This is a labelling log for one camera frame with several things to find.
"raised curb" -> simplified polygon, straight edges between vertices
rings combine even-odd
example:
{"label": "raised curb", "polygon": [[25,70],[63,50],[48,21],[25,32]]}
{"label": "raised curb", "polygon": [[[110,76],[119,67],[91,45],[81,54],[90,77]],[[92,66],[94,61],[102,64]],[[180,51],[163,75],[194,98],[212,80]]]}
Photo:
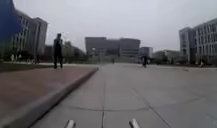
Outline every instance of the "raised curb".
{"label": "raised curb", "polygon": [[45,97],[12,112],[7,117],[0,119],[0,128],[28,128],[40,117],[56,106],[66,95],[88,80],[98,68],[93,69],[80,79],[46,95]]}

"building facade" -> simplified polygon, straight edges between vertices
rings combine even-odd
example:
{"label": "building facade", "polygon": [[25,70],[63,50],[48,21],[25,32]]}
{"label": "building facade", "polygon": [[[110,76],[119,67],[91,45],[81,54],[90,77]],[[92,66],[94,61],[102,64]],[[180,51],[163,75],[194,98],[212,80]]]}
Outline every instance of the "building facade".
{"label": "building facade", "polygon": [[95,56],[138,56],[140,40],[138,39],[107,39],[106,37],[86,37],[86,51]]}
{"label": "building facade", "polygon": [[153,56],[153,48],[151,47],[141,47],[139,49],[139,55],[140,56],[147,56],[149,58],[152,58]]}
{"label": "building facade", "polygon": [[22,32],[0,44],[0,55],[16,54],[20,51],[28,51],[33,56],[41,54],[40,52],[44,51],[47,23],[39,18],[33,19],[19,10],[17,14],[20,17]]}
{"label": "building facade", "polygon": [[41,18],[37,17],[33,19],[37,25],[37,33],[36,33],[36,48],[38,54],[44,53],[45,41],[46,41],[46,34],[47,34],[47,26],[48,23]]}
{"label": "building facade", "polygon": [[181,54],[188,62],[217,56],[217,18],[179,31]]}

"tiled pavement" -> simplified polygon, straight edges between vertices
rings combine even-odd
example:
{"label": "tiled pavement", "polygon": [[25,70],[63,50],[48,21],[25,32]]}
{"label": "tiled pavement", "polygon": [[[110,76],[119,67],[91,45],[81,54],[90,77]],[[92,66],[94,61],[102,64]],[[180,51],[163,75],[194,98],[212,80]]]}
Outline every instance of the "tiled pavement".
{"label": "tiled pavement", "polygon": [[33,128],[217,128],[217,71],[104,65]]}

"grass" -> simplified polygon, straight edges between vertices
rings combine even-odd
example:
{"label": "grass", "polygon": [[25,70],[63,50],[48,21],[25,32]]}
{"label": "grass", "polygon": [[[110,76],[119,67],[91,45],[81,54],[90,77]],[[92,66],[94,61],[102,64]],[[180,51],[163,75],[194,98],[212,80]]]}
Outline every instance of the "grass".
{"label": "grass", "polygon": [[23,71],[39,68],[51,68],[53,66],[48,65],[37,65],[37,64],[12,64],[12,63],[1,63],[0,64],[0,73],[2,72],[14,72],[14,71]]}

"blue umbrella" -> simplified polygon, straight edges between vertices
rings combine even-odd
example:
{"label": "blue umbrella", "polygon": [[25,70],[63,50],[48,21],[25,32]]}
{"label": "blue umbrella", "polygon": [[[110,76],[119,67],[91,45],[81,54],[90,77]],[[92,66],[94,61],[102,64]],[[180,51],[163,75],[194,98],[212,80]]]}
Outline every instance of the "blue umbrella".
{"label": "blue umbrella", "polygon": [[0,43],[22,31],[12,0],[0,0]]}

